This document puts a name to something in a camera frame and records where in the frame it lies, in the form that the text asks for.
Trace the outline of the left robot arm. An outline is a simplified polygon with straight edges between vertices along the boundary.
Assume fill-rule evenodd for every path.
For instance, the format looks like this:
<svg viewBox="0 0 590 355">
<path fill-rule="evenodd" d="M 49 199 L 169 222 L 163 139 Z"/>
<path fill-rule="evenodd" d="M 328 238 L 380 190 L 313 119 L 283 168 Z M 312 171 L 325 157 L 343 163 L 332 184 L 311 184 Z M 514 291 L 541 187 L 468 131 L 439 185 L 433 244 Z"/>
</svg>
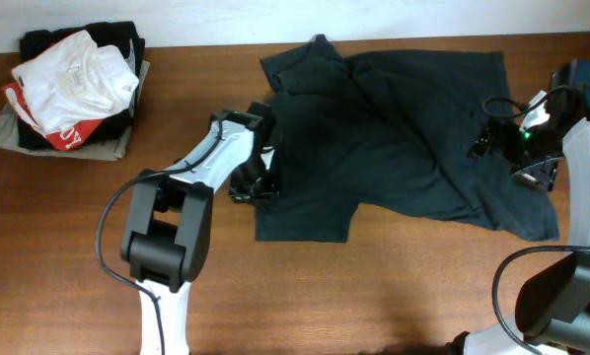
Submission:
<svg viewBox="0 0 590 355">
<path fill-rule="evenodd" d="M 120 257 L 139 292 L 143 354 L 186 354 L 192 282 L 206 261 L 215 193 L 262 208 L 277 194 L 270 172 L 275 118 L 269 106 L 211 115 L 206 136 L 161 172 L 133 184 Z"/>
</svg>

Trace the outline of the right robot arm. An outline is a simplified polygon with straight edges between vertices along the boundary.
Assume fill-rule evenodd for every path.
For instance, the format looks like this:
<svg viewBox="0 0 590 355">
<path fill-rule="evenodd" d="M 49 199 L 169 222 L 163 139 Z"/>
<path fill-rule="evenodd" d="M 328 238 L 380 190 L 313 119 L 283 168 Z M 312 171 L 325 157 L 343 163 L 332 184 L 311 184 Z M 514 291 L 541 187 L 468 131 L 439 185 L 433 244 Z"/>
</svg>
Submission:
<svg viewBox="0 0 590 355">
<path fill-rule="evenodd" d="M 472 157 L 495 154 L 511 174 L 539 191 L 553 187 L 565 159 L 570 182 L 570 222 L 563 246 L 523 248 L 498 266 L 491 285 L 496 325 L 463 332 L 449 354 L 590 354 L 590 61 L 574 59 L 551 76 L 550 88 L 513 114 L 490 112 L 471 148 Z M 515 312 L 505 318 L 498 286 L 515 259 L 540 252 L 563 257 L 521 287 Z"/>
</svg>

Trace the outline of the dark teal t-shirt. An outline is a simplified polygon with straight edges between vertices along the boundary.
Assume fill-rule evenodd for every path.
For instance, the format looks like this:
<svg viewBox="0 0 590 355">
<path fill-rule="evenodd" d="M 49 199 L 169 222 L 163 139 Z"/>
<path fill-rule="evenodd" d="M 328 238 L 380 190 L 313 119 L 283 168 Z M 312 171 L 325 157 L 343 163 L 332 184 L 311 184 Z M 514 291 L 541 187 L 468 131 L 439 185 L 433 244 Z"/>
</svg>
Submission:
<svg viewBox="0 0 590 355">
<path fill-rule="evenodd" d="M 343 243 L 362 204 L 554 241 L 549 198 L 497 157 L 470 150 L 482 102 L 509 93 L 499 52 L 341 55 L 323 35 L 261 63 L 273 91 L 277 195 L 256 214 L 260 242 Z"/>
</svg>

